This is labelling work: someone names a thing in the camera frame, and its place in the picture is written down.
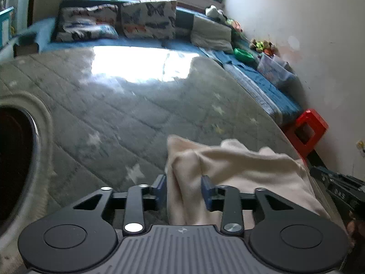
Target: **gray pillow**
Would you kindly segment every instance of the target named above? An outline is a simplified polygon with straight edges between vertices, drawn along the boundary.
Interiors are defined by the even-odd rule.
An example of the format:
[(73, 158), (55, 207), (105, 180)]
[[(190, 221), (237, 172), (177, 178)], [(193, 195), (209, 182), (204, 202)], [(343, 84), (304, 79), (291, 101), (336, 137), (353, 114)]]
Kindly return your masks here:
[(199, 16), (194, 16), (190, 40), (196, 46), (233, 53), (231, 28)]

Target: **beige cloth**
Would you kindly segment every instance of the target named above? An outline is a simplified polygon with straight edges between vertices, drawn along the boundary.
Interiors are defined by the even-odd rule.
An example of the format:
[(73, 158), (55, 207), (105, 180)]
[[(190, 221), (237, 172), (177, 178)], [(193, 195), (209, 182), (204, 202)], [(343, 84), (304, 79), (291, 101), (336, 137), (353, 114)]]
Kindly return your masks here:
[[(240, 192), (253, 193), (264, 187), (320, 216), (330, 218), (316, 199), (302, 160), (293, 160), (286, 154), (277, 154), (265, 147), (259, 152), (248, 150), (236, 139), (222, 141), (220, 146), (198, 144), (176, 135), (167, 139), (167, 211), (171, 225), (215, 224), (220, 227), (222, 213), (206, 209), (200, 191), (202, 175), (208, 175), (213, 184), (234, 186)], [(332, 220), (341, 226), (336, 215)], [(252, 215), (244, 211), (245, 228), (253, 228)]]

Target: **toy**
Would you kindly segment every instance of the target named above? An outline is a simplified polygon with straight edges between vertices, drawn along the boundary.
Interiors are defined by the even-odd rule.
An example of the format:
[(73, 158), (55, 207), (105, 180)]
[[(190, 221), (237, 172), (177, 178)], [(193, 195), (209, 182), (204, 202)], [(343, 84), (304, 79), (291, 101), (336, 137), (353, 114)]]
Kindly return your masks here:
[(232, 26), (232, 28), (235, 29), (239, 33), (243, 32), (240, 23), (238, 23), (235, 20), (227, 19), (226, 24)]
[(253, 55), (243, 49), (235, 48), (233, 50), (233, 53), (234, 53), (236, 59), (238, 59), (242, 63), (251, 64), (251, 63), (255, 62), (255, 58), (253, 57)]
[(206, 8), (206, 16), (220, 23), (225, 23), (225, 21), (227, 20), (227, 17), (224, 15), (223, 10), (218, 10), (217, 7), (215, 7), (214, 5)]
[(278, 54), (278, 50), (269, 41), (256, 41), (256, 39), (252, 39), (250, 43), (250, 49), (255, 50), (258, 53), (265, 53), (267, 56), (273, 56), (274, 54)]

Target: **logo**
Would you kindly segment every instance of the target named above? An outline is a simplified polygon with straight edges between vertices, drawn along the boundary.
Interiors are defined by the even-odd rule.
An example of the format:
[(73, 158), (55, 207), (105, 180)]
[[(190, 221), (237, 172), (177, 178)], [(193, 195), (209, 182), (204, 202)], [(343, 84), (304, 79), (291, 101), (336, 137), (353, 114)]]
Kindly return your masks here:
[(188, 231), (187, 228), (180, 228), (180, 229), (178, 229), (178, 232), (180, 232), (181, 234), (184, 234), (187, 231)]

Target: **wall outlet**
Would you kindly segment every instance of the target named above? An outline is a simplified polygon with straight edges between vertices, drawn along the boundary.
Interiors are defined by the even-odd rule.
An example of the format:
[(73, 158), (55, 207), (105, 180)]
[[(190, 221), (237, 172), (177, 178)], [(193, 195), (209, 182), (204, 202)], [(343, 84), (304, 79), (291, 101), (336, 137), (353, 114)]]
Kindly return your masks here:
[(362, 140), (357, 141), (357, 149), (360, 151), (362, 157), (365, 157), (365, 143)]

